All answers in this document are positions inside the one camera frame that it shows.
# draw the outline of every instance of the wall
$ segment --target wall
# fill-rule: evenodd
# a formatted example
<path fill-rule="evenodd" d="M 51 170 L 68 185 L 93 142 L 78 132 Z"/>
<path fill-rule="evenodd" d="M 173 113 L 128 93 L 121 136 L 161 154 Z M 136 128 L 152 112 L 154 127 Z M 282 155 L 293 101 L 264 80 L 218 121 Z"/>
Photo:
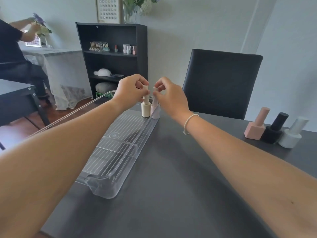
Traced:
<path fill-rule="evenodd" d="M 148 26 L 149 82 L 152 85 L 161 76 L 168 76 L 182 86 L 193 48 L 240 52 L 244 44 L 255 53 L 274 3 L 275 0 L 156 3 L 149 16 L 138 20 Z"/>
<path fill-rule="evenodd" d="M 95 0 L 0 0 L 1 18 L 6 22 L 33 16 L 36 12 L 53 30 L 57 48 L 81 49 L 75 22 L 97 22 Z"/>
<path fill-rule="evenodd" d="M 257 54 L 264 59 L 253 89 L 246 120 L 262 106 L 310 119 L 305 130 L 317 132 L 317 0 L 277 0 Z"/>

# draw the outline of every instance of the white bracelet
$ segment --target white bracelet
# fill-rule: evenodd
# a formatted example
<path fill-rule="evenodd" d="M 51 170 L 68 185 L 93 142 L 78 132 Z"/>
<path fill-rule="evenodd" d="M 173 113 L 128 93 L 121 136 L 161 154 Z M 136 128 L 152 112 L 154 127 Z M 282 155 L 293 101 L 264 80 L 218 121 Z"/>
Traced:
<path fill-rule="evenodd" d="M 190 116 L 190 117 L 186 120 L 186 122 L 185 122 L 185 124 L 184 124 L 184 131 L 183 131 L 183 133 L 184 133 L 185 135 L 189 135 L 189 133 L 188 133 L 187 130 L 186 130 L 186 125 L 187 125 L 188 121 L 191 119 L 192 116 Z"/>

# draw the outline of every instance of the acrylic organizer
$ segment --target acrylic organizer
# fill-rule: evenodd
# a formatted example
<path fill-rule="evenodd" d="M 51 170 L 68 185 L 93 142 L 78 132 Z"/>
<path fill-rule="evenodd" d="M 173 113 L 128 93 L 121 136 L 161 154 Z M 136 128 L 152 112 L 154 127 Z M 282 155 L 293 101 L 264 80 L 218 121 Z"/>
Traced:
<path fill-rule="evenodd" d="M 39 132 L 86 113 L 107 100 L 109 98 L 101 96 Z M 95 195 L 106 199 L 117 195 L 158 121 L 152 116 L 160 112 L 159 106 L 148 118 L 141 115 L 141 105 L 135 107 L 122 113 L 108 128 L 76 180 L 89 186 Z"/>

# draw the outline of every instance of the person in black shirt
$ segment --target person in black shirt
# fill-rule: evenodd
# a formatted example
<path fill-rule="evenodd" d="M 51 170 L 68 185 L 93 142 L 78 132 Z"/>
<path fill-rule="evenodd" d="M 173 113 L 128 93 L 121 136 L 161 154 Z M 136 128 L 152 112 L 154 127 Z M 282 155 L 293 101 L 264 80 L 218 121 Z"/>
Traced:
<path fill-rule="evenodd" d="M 19 41 L 32 42 L 40 25 L 34 18 L 6 23 L 0 19 L 0 78 L 15 82 L 31 83 L 37 96 L 47 98 L 44 83 L 50 90 L 49 79 L 41 66 L 26 61 L 18 44 Z M 20 31 L 31 24 L 28 32 Z"/>

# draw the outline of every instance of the black bottle cap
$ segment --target black bottle cap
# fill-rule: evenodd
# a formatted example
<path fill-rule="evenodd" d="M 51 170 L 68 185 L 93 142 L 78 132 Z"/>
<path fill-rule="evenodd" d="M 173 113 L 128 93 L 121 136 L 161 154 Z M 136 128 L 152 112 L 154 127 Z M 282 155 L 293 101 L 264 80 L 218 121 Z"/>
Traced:
<path fill-rule="evenodd" d="M 285 121 L 287 120 L 288 116 L 289 115 L 286 113 L 279 113 L 276 119 L 274 120 L 273 124 L 271 125 L 271 129 L 279 131 L 282 128 Z"/>

